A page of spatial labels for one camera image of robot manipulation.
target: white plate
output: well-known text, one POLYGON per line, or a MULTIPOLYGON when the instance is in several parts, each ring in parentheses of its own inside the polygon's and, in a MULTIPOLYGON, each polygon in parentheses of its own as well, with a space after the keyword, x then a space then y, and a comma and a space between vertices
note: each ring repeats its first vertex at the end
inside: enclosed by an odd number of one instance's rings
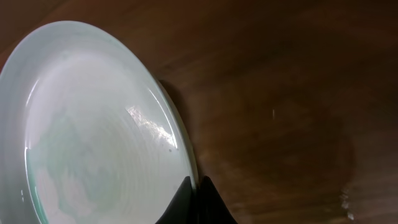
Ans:
POLYGON ((32 214, 49 224, 155 223, 183 178, 197 179, 167 99, 137 57, 96 27, 63 21, 29 34, 0 75, 13 223, 32 214))

